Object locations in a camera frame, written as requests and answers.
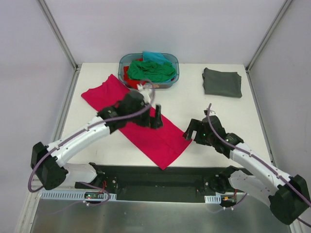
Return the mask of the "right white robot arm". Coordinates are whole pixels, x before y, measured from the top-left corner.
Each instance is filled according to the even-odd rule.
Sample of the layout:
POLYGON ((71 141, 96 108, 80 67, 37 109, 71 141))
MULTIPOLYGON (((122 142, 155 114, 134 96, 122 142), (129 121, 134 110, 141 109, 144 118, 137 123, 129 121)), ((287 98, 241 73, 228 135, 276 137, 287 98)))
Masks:
POLYGON ((219 175, 219 187, 223 191, 234 188, 249 194, 267 205, 272 214, 286 225, 291 225, 310 208, 308 185, 303 177, 291 176, 263 161, 242 138, 227 133, 217 116, 191 119, 183 137, 213 147, 250 172, 247 175, 237 167, 226 168, 219 175))

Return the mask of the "magenta pink t shirt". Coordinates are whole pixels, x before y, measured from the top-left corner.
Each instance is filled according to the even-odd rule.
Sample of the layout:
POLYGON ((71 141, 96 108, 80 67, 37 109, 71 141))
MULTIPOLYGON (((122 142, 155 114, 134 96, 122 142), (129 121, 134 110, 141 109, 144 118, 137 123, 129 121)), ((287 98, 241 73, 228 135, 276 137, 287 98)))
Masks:
MULTIPOLYGON (((114 75, 110 75, 102 85, 91 88, 81 97, 96 111, 111 106, 130 92, 114 75)), ((165 170, 188 147, 191 141, 185 140, 183 132, 161 116, 164 126, 159 129, 141 127, 128 123, 121 133, 138 149, 150 158, 159 168, 165 170)))

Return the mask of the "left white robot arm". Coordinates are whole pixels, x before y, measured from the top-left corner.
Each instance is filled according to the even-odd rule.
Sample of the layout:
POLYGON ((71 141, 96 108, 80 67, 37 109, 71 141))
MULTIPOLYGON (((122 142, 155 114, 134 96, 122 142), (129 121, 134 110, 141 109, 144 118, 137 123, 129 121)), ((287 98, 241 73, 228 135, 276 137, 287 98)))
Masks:
POLYGON ((44 145, 38 142, 33 146, 31 157, 32 172, 28 189, 32 189, 33 177, 37 176, 45 190, 53 190, 63 183, 81 183, 93 189, 103 183, 103 172, 95 163, 70 164, 69 160, 90 144, 124 128, 128 123, 158 129, 163 126, 161 106, 151 107, 155 99, 154 89, 132 90, 113 105, 100 110, 87 124, 73 134, 44 145))

